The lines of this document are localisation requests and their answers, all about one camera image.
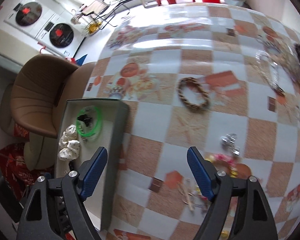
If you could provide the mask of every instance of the table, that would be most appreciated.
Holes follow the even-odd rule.
[[[255,68],[256,52],[283,50],[300,34],[264,14],[221,4],[175,4],[126,19],[106,43],[84,98],[120,98],[130,106],[119,164],[113,219],[106,239],[140,234],[152,240],[193,239],[205,213],[190,212],[178,182],[194,177],[190,146],[205,158],[230,153],[220,137],[235,133],[238,177],[256,176],[284,239],[300,221],[300,88],[282,66],[278,96]],[[263,71],[273,69],[262,61]],[[191,112],[176,87],[194,77],[209,92],[210,108]],[[185,94],[200,100],[195,89]],[[194,197],[196,204],[202,204]],[[225,230],[233,222],[233,199]]]

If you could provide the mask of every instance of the washing machine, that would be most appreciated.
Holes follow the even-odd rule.
[[[21,0],[4,22],[35,38],[55,13],[36,0]]]
[[[36,39],[62,57],[74,57],[85,39],[82,28],[59,15],[54,15],[38,33]]]

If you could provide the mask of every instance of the beaded bracelet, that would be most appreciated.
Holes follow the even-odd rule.
[[[215,163],[218,161],[226,162],[228,164],[228,169],[230,170],[230,177],[236,178],[238,176],[238,170],[236,168],[235,160],[224,154],[214,154],[209,155],[207,158],[205,158],[206,161],[209,161],[211,163]]]
[[[186,84],[189,84],[189,83],[194,84],[197,87],[199,93],[202,94],[203,98],[205,99],[205,101],[202,104],[196,105],[196,104],[190,103],[189,100],[183,95],[182,88],[183,88],[183,86],[185,86]],[[204,108],[210,102],[209,94],[203,90],[202,86],[195,78],[192,78],[192,77],[182,78],[179,81],[177,91],[178,91],[178,95],[179,95],[180,99],[185,103],[186,106],[188,106],[192,109],[198,110],[200,108]]]

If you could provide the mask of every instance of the gray box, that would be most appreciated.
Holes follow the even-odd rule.
[[[103,229],[107,230],[111,223],[119,155],[129,106],[120,100],[110,98],[68,100],[61,121],[58,142],[66,128],[71,124],[75,124],[79,111],[86,106],[96,106],[101,110],[102,129],[98,138],[92,142],[83,142],[78,135],[81,150],[80,156],[74,160],[74,167],[78,169],[84,161],[89,160],[98,147],[102,146],[107,149],[107,165],[92,196],[84,202],[94,227],[101,231]],[[55,165],[56,178],[64,177],[67,172],[69,172],[68,162],[61,161],[57,157]]]

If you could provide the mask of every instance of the brown woven bracelet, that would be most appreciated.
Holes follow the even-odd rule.
[[[205,99],[205,101],[202,104],[200,104],[200,105],[192,104],[183,95],[182,88],[183,88],[183,86],[185,86],[188,83],[192,83],[198,88],[198,91],[202,94],[203,98]],[[178,91],[178,95],[179,95],[180,99],[186,104],[186,106],[188,106],[192,109],[197,110],[197,109],[200,109],[200,108],[204,108],[210,103],[209,94],[206,91],[203,90],[202,86],[200,85],[200,83],[195,78],[192,78],[192,77],[182,78],[179,81],[177,91]]]

